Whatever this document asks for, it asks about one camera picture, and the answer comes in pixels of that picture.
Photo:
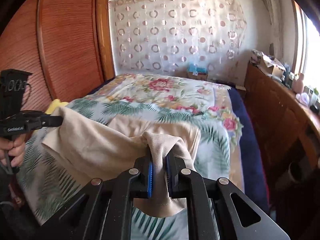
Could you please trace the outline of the person's left hand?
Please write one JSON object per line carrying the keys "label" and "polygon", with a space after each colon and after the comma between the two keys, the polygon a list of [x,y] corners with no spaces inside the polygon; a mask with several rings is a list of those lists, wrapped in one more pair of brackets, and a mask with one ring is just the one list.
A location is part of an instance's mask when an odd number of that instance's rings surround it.
{"label": "person's left hand", "polygon": [[7,165],[5,158],[5,152],[8,152],[8,156],[13,157],[11,161],[12,167],[21,166],[25,155],[25,134],[20,134],[14,141],[10,141],[5,138],[0,140],[0,159],[3,165]]}

